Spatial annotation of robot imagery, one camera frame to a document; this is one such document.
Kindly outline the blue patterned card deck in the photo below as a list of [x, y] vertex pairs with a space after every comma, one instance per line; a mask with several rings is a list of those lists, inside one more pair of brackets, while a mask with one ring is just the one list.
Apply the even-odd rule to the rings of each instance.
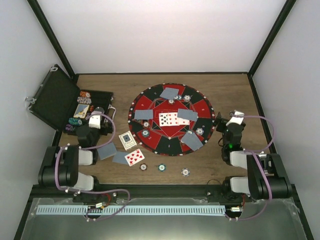
[[116, 146], [113, 142], [97, 149], [99, 159], [104, 160], [114, 156], [117, 153]]

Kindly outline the blue white poker chip stack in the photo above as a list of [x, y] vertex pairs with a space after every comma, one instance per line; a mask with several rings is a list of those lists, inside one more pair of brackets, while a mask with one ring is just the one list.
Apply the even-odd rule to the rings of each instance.
[[190, 171], [189, 171], [188, 168], [183, 168], [183, 169], [181, 170], [181, 174], [182, 174], [182, 176], [184, 176], [184, 177], [188, 177], [188, 176], [190, 175]]

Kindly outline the single teal poker chip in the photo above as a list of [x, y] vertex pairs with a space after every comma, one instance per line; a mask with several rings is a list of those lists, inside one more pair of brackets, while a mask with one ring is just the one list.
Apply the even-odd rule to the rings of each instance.
[[147, 129], [144, 129], [142, 132], [141, 132], [142, 136], [143, 137], [148, 137], [150, 135], [150, 132], [147, 130]]

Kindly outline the brown poker chip stack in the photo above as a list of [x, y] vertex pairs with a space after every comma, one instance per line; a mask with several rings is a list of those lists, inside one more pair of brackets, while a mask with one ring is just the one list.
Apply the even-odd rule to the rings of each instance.
[[140, 165], [140, 169], [142, 170], [142, 171], [145, 171], [146, 169], [147, 169], [147, 165], [145, 164], [145, 163], [142, 163], [141, 165]]

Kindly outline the teal poker chip stack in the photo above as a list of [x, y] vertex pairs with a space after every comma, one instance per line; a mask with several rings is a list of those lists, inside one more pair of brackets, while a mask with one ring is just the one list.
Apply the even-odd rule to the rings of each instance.
[[159, 165], [158, 165], [158, 170], [159, 170], [160, 172], [164, 172], [164, 171], [166, 170], [166, 165], [165, 165], [165, 164], [159, 164]]

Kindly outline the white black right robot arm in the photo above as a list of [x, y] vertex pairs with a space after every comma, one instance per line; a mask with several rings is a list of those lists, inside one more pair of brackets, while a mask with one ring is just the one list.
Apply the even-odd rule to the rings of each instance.
[[247, 171], [247, 176], [227, 176], [222, 183], [223, 198], [229, 202], [240, 194], [255, 200], [286, 199], [292, 186], [282, 159], [277, 153], [252, 153], [241, 146], [245, 124], [223, 123], [216, 130], [222, 133], [221, 157], [233, 167]]

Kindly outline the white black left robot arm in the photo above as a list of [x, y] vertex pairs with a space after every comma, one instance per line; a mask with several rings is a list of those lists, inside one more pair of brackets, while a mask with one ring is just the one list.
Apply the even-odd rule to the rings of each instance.
[[98, 151], [94, 147], [100, 139], [100, 130], [87, 125], [76, 131], [77, 145], [49, 146], [37, 176], [38, 184], [45, 188], [55, 188], [56, 182], [65, 191], [68, 188], [84, 191], [89, 201], [97, 202], [102, 196], [99, 180], [94, 175], [86, 175], [79, 171], [80, 166], [95, 165]]

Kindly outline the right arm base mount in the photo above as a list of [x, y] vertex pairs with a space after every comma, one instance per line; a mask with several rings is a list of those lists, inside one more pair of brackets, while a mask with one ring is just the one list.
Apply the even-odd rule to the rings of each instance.
[[222, 182], [217, 179], [208, 180], [205, 185], [205, 194], [208, 200], [215, 202], [240, 203], [249, 199], [244, 193], [233, 192], [228, 179]]

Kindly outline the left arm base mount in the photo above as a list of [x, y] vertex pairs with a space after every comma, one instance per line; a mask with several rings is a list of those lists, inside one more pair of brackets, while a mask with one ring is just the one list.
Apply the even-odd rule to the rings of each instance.
[[114, 203], [117, 199], [117, 190], [111, 190], [104, 193], [84, 193], [81, 190], [71, 189], [73, 191], [73, 202], [74, 203], [84, 203], [84, 204], [96, 204], [100, 202]]

